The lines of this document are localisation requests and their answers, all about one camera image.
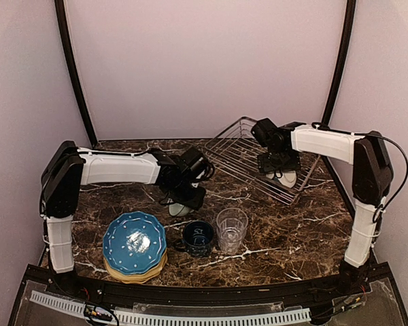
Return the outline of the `white blue bowl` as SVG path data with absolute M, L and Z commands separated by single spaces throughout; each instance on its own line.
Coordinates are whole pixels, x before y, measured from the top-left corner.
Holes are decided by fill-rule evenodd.
M 293 188 L 297 180 L 296 172 L 293 170 L 287 172 L 267 173 L 266 177 L 288 188 Z

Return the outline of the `blue dotted plate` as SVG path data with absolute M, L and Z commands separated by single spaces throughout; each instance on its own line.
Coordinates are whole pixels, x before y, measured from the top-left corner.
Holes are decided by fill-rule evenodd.
M 141 211 L 124 213 L 112 221 L 103 237 L 103 258 L 123 274 L 144 274 L 158 265 L 167 248 L 159 220 Z

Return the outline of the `pale green ribbed bowl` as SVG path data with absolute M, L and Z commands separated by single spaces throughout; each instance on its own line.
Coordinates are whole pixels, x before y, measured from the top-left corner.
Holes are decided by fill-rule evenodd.
M 184 206 L 183 204 L 173 203 L 169 205 L 169 214 L 172 217 L 184 217 L 193 212 L 194 209 Z

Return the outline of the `dark blue mug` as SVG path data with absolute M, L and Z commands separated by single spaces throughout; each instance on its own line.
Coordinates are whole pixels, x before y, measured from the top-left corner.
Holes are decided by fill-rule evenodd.
M 213 247 L 214 229 L 206 221 L 192 221 L 182 232 L 182 238 L 173 243 L 176 251 L 185 252 L 191 257 L 209 257 Z

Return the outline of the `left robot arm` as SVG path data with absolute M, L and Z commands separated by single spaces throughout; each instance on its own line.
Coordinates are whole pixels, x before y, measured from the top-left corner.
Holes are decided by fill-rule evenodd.
M 140 153 L 103 151 L 78 147 L 65 141 L 41 175 L 39 214 L 44 219 L 50 264 L 56 286 L 68 296 L 82 291 L 75 276 L 72 221 L 78 207 L 80 188 L 98 183 L 141 183 L 156 185 L 165 197 L 172 216 L 199 210 L 206 195 L 199 184 L 212 177 L 214 165 L 196 147 L 181 155 L 158 148 Z

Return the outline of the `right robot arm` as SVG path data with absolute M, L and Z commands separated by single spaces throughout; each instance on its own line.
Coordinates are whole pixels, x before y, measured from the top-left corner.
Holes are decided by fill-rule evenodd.
M 336 131 L 315 124 L 292 122 L 276 126 L 269 118 L 255 123 L 252 136 L 266 152 L 258 155 L 265 177 L 292 188 L 301 168 L 300 154 L 312 153 L 347 164 L 354 218 L 350 240 L 334 278 L 333 288 L 347 295 L 363 277 L 386 209 L 394 171 L 385 140 L 379 132 Z

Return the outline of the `clear glass cup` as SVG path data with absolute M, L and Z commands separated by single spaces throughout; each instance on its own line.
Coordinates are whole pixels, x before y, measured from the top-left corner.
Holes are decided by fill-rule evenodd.
M 218 246 L 226 254 L 233 255 L 239 249 L 248 227 L 248 216 L 239 208 L 227 208 L 216 217 Z

